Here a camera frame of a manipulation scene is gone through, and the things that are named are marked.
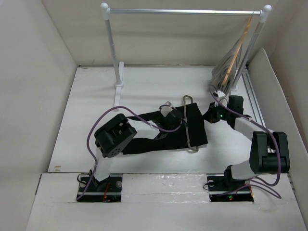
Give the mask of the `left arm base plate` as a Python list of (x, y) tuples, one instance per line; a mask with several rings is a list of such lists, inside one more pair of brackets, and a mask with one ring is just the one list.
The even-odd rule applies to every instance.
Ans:
[(81, 203), (119, 203), (122, 196), (122, 175), (110, 176), (102, 182), (89, 175), (78, 175), (76, 201)]

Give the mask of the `black trousers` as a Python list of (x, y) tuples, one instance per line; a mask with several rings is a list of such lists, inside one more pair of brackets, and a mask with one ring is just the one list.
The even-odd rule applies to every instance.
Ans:
[(189, 146), (208, 144), (205, 124), (197, 103), (176, 108), (181, 114), (186, 109), (187, 127), (182, 126), (175, 132), (165, 133), (138, 120), (135, 116), (128, 117), (129, 124), (137, 134), (123, 149), (123, 154), (142, 154), (152, 151), (179, 150)]

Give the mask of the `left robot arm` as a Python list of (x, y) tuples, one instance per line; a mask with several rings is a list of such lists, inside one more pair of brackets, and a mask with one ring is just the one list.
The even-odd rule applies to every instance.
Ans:
[(90, 172), (90, 184), (97, 190), (106, 188), (110, 177), (109, 158), (123, 154), (142, 154), (152, 151), (180, 148), (186, 125), (182, 113), (164, 104), (152, 113), (126, 117), (119, 113), (100, 128), (96, 129), (99, 117), (90, 129), (87, 140), (93, 136), (95, 145), (101, 152), (94, 157), (94, 167)]

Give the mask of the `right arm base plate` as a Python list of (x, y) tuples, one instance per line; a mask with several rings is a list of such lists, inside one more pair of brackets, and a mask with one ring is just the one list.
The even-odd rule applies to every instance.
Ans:
[(223, 174), (207, 174), (203, 188), (209, 193), (210, 202), (253, 202), (245, 180), (227, 180)]

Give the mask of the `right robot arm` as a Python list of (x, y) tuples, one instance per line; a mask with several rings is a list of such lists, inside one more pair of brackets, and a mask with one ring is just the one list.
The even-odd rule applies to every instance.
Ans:
[(284, 132), (272, 131), (244, 115), (242, 96), (232, 95), (226, 105), (222, 103), (225, 94), (217, 90), (212, 93), (214, 102), (209, 105), (204, 119), (209, 123), (221, 120), (251, 141), (249, 159), (228, 166), (224, 171), (222, 183), (232, 190), (240, 182), (257, 179), (267, 186), (276, 186), (281, 174), (290, 169), (289, 147)]

